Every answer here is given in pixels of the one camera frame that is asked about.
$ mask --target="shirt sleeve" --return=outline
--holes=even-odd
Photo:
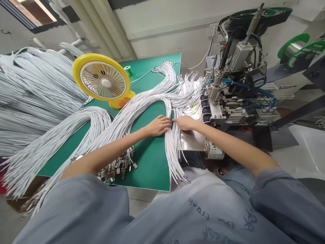
[[[325,243],[325,207],[281,168],[256,178],[252,206],[297,243]]]
[[[102,243],[103,228],[109,234],[121,224],[114,214],[129,220],[126,188],[106,185],[91,174],[75,175],[53,188],[13,244]]]

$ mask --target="window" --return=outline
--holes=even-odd
[[[66,24],[47,0],[0,0],[0,5],[35,34]],[[63,11],[71,22],[80,20],[71,6]]]

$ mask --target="label sticker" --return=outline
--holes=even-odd
[[[210,142],[210,153],[211,154],[222,154],[222,150],[218,148],[215,144]]]

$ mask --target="green spool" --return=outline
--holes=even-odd
[[[124,67],[124,70],[126,70],[129,73],[129,77],[133,77],[134,76],[133,72],[131,71],[131,66]]]
[[[309,34],[302,33],[300,35],[295,36],[294,38],[290,39],[288,42],[286,42],[279,50],[278,52],[278,58],[282,59],[286,56],[285,52],[286,49],[289,48],[289,46],[292,43],[307,43],[309,41]],[[302,53],[313,51],[315,53],[314,58],[316,58],[318,55],[320,55],[325,50],[325,41],[316,41],[311,44],[306,45],[305,47],[301,47],[299,50],[294,50],[294,52],[291,54],[289,58],[289,61],[287,63],[288,67],[292,68],[295,64],[296,59],[301,55]]]

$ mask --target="gray shirt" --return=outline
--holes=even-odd
[[[206,174],[129,215],[127,190],[93,175],[61,181],[15,244],[325,243],[325,208],[282,169],[256,179],[250,203]]]

